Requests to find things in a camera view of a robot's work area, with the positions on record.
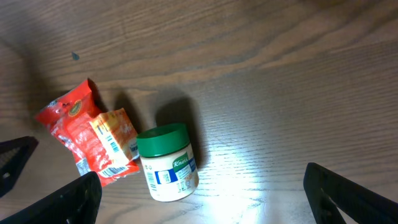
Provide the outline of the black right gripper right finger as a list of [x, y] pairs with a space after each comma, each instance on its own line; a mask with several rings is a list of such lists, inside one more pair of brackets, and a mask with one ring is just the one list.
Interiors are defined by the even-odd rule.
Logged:
[[319, 164], [307, 164], [303, 187], [317, 224], [344, 223], [344, 212], [357, 223], [397, 223], [397, 203]]

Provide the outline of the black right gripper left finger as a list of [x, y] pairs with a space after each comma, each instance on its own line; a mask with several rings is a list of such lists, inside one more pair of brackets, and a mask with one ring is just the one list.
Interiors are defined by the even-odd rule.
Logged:
[[96, 172], [88, 172], [29, 207], [1, 220], [1, 224], [94, 224], [102, 186]]

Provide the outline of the small orange white box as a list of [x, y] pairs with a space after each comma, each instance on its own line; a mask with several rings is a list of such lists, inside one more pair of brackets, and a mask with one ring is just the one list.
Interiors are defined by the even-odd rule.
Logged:
[[137, 131], [124, 108], [100, 113], [90, 125], [115, 165], [127, 165], [137, 159]]

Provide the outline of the red snack bag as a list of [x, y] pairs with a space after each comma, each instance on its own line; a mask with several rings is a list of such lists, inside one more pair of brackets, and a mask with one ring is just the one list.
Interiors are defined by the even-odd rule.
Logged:
[[99, 96], [95, 83], [87, 79], [73, 90], [53, 100], [36, 116], [47, 130], [68, 148], [80, 175], [96, 172], [102, 186], [121, 177], [139, 172], [134, 159], [127, 165], [115, 165], [90, 125], [103, 111], [98, 106]]

